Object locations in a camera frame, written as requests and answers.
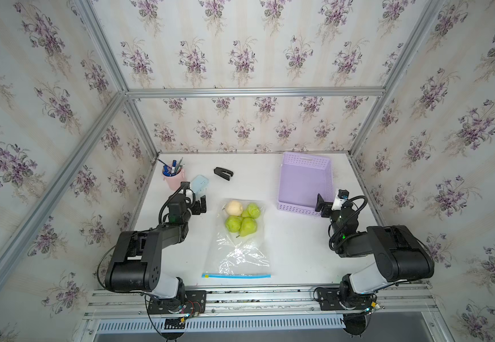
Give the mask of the yellow pear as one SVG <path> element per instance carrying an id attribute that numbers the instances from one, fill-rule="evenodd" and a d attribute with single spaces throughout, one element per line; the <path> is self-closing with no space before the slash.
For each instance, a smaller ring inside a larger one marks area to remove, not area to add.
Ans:
<path id="1" fill-rule="evenodd" d="M 230 216 L 238 216 L 239 217 L 242 215 L 242 213 L 244 211 L 243 204 L 240 201 L 231 200 L 225 206 L 225 211 Z"/>

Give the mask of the green pear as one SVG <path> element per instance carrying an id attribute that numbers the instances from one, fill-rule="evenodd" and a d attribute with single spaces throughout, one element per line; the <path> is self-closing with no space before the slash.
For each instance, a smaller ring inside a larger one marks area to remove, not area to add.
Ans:
<path id="1" fill-rule="evenodd" d="M 240 237 L 246 237 L 248 235 L 254 234 L 257 232 L 257 221 L 251 217 L 246 217 L 242 220 L 242 224 L 239 231 Z"/>
<path id="2" fill-rule="evenodd" d="M 252 218 L 257 219 L 261 215 L 261 209 L 254 202 L 247 205 L 247 207 L 243 210 L 241 214 L 244 218 Z"/>
<path id="3" fill-rule="evenodd" d="M 225 221 L 225 227 L 230 233 L 238 233 L 241 229 L 242 223 L 242 217 L 230 215 Z"/>

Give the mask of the clear zip-top plastic bag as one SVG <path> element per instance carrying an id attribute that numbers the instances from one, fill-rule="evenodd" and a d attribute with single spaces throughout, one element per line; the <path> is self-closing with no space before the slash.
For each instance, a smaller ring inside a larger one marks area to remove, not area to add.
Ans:
<path id="1" fill-rule="evenodd" d="M 256 219 L 257 232 L 246 237 L 230 233 L 225 221 L 230 216 L 225 206 L 231 200 L 240 201 L 243 209 L 254 202 L 261 209 Z M 268 279 L 271 262 L 265 239 L 265 214 L 267 203 L 254 199 L 222 199 L 216 209 L 212 239 L 207 250 L 203 278 L 213 279 Z"/>

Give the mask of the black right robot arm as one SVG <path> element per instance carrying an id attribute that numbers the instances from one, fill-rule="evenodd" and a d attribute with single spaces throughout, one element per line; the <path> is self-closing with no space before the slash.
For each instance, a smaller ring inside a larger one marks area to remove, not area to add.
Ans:
<path id="1" fill-rule="evenodd" d="M 370 226 L 358 230 L 358 217 L 368 204 L 364 195 L 349 197 L 339 190 L 333 202 L 317 195 L 315 211 L 328 218 L 329 248 L 341 258 L 373 256 L 374 262 L 358 272 L 346 274 L 337 287 L 317 287 L 314 299 L 323 311 L 362 310 L 370 312 L 376 294 L 393 285 L 429 279 L 435 262 L 404 225 Z"/>

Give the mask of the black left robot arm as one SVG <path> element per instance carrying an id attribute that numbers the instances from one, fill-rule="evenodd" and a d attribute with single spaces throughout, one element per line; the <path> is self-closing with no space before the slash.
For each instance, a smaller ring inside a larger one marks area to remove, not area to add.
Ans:
<path id="1" fill-rule="evenodd" d="M 110 257 L 105 276 L 96 270 L 99 285 L 115 294 L 140 294 L 148 304 L 184 307 L 188 300 L 184 282 L 162 270 L 163 250 L 184 242 L 190 218 L 205 212 L 205 202 L 196 199 L 189 182 L 182 182 L 160 208 L 156 227 L 120 233 L 103 255 L 102 260 Z"/>

